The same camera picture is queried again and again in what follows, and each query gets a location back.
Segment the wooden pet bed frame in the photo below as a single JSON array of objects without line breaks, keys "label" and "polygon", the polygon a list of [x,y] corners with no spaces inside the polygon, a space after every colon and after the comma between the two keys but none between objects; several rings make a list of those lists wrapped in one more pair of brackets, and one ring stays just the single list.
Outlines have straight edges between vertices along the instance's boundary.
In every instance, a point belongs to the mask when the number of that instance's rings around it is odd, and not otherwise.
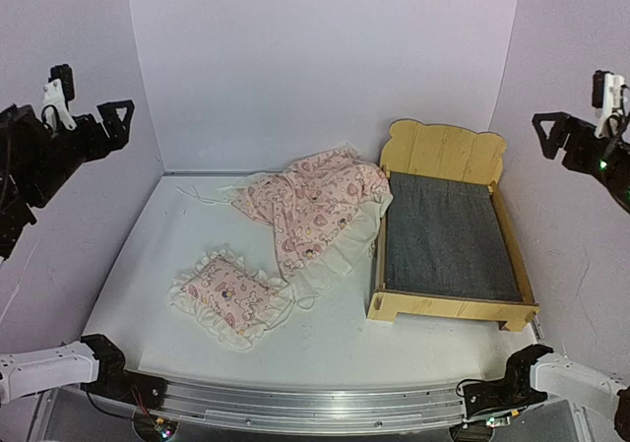
[{"label": "wooden pet bed frame", "polygon": [[386,288],[386,213],[377,239],[376,276],[368,318],[393,322],[399,315],[409,314],[488,321],[509,332],[521,332],[533,321],[540,307],[499,189],[506,148],[506,141],[492,132],[476,133],[451,125],[424,125],[405,119],[391,125],[380,166],[388,180],[392,172],[398,172],[487,186],[522,300],[457,298]]}]

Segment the pink unicorn print blanket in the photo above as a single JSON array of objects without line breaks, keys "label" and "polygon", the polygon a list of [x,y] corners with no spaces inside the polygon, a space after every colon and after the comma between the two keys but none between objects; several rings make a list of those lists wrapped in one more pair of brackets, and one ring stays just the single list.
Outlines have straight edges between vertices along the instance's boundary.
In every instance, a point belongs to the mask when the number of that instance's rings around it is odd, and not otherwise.
[{"label": "pink unicorn print blanket", "polygon": [[237,211],[272,229],[280,279],[302,309],[352,271],[392,199],[385,173],[350,147],[249,176],[228,197]]}]

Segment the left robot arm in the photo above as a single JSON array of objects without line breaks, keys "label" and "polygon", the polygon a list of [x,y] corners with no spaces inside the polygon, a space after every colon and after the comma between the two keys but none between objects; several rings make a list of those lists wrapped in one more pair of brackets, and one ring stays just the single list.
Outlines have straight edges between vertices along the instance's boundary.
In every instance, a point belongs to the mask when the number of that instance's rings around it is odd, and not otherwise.
[{"label": "left robot arm", "polygon": [[[132,100],[103,103],[77,117],[73,130],[53,130],[29,104],[1,113],[1,259],[8,261],[34,210],[44,208],[77,169],[123,149],[135,110]],[[1,402],[67,385],[96,384],[112,400],[132,391],[123,352],[102,335],[57,348],[1,357]]]}]

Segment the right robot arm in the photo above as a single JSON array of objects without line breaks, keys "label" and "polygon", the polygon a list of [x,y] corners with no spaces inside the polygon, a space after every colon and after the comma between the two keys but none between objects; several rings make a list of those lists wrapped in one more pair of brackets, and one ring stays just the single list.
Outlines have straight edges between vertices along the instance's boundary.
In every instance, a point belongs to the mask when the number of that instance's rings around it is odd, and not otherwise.
[{"label": "right robot arm", "polygon": [[[554,159],[564,150],[562,164],[567,169],[593,177],[624,211],[629,210],[629,144],[623,140],[627,114],[606,116],[601,134],[593,124],[566,112],[537,113],[532,123],[546,158]],[[553,394],[609,419],[629,413],[627,387],[540,344],[510,356],[505,377],[495,388],[496,398],[511,408],[541,403]]]}]

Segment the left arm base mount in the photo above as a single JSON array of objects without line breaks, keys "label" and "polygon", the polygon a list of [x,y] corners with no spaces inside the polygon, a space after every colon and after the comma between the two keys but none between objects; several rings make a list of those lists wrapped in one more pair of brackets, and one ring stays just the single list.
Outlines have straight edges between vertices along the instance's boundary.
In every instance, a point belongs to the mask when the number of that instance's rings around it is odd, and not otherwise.
[{"label": "left arm base mount", "polygon": [[92,383],[81,384],[81,389],[91,395],[145,410],[159,410],[162,407],[166,387],[167,382],[163,378],[130,370],[108,373]]}]

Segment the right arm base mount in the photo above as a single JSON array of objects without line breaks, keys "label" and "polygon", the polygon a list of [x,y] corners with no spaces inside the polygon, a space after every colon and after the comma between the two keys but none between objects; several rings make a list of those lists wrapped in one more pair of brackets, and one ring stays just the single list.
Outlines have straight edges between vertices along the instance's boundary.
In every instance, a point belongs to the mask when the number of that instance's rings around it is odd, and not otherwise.
[{"label": "right arm base mount", "polygon": [[462,380],[456,387],[456,395],[464,401],[466,420],[524,410],[548,399],[546,392],[531,387],[529,379],[510,380],[507,377],[492,381]]}]

